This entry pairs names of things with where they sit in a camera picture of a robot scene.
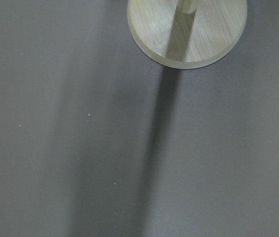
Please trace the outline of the wooden mug tree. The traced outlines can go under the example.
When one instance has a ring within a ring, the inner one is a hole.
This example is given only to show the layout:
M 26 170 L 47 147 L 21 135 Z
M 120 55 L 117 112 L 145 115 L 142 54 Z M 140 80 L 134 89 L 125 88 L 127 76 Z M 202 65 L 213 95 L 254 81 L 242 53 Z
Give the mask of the wooden mug tree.
M 245 0 L 130 0 L 127 20 L 137 46 L 154 61 L 197 69 L 226 56 L 247 20 Z

